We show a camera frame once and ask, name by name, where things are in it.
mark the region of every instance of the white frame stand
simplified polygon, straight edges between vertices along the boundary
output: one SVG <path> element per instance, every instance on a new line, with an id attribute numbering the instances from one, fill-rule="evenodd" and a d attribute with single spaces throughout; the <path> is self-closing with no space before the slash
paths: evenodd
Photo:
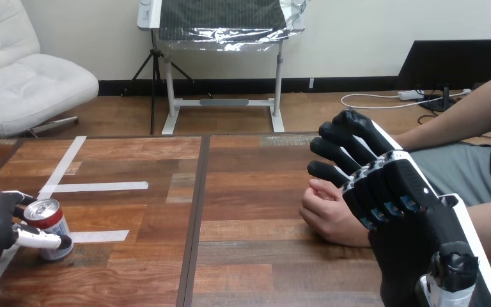
<path id="1" fill-rule="evenodd" d="M 276 65 L 276 97 L 269 98 L 267 100 L 247 100 L 247 104 L 228 104 L 226 107 L 232 106 L 246 106 L 246 107 L 269 107 L 270 115 L 272 117 L 272 127 L 274 132 L 285 132 L 283 127 L 283 119 L 281 118 L 281 111 L 279 109 L 281 101 L 281 64 L 283 64 L 283 42 L 278 43 L 279 51 L 277 53 L 277 65 Z M 172 81 L 172 65 L 171 56 L 167 54 L 164 57 L 164 64 L 166 69 L 166 86 L 168 91 L 168 106 L 169 112 L 164 123 L 164 128 L 162 130 L 162 135 L 172 135 L 174 134 L 174 128 L 176 127 L 176 122 L 178 121 L 178 115 L 180 114 L 181 107 L 215 107 L 222 106 L 221 104 L 202 104 L 202 100 L 184 100 L 181 98 L 174 98 L 174 84 Z"/>

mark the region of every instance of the monitor stand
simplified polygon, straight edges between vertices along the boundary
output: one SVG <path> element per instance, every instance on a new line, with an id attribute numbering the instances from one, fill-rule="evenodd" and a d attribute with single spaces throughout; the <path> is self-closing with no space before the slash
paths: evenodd
<path id="1" fill-rule="evenodd" d="M 417 101 L 424 101 L 426 99 L 435 99 L 441 97 L 440 95 L 425 95 L 424 99 L 417 100 Z M 431 101 L 431 102 L 425 102 L 424 104 L 420 104 L 419 106 L 435 111 L 435 112 L 444 112 L 450 107 L 452 107 L 454 104 L 456 104 L 456 100 L 452 99 L 449 97 L 449 88 L 446 86 L 443 88 L 443 99 L 439 99 L 436 101 Z"/>

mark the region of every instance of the soda can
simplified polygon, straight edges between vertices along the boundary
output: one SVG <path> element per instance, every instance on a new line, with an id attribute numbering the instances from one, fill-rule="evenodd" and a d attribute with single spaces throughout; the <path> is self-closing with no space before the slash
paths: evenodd
<path id="1" fill-rule="evenodd" d="M 48 233 L 70 236 L 65 216 L 57 200 L 37 200 L 24 211 L 29 226 L 37 227 Z M 40 256 L 46 260 L 59 260 L 67 256 L 74 243 L 66 249 L 40 249 Z"/>

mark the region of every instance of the white wall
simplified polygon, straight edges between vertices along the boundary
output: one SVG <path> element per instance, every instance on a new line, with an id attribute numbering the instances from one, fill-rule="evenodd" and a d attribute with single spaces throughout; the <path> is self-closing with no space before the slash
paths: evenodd
<path id="1" fill-rule="evenodd" d="M 137 0 L 22 2 L 43 53 L 101 80 L 130 79 L 148 55 Z M 414 40 L 491 38 L 491 0 L 312 0 L 306 27 L 285 44 L 283 77 L 398 75 Z M 275 76 L 274 51 L 176 51 L 173 60 L 197 79 Z M 150 67 L 140 78 L 150 78 Z"/>

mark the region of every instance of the white armchair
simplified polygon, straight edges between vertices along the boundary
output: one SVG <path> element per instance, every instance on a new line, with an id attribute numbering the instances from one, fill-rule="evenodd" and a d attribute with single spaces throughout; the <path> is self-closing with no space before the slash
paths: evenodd
<path id="1" fill-rule="evenodd" d="M 0 0 L 0 137 L 40 132 L 67 118 L 35 127 L 97 96 L 89 71 L 40 54 L 40 45 L 20 0 Z"/>

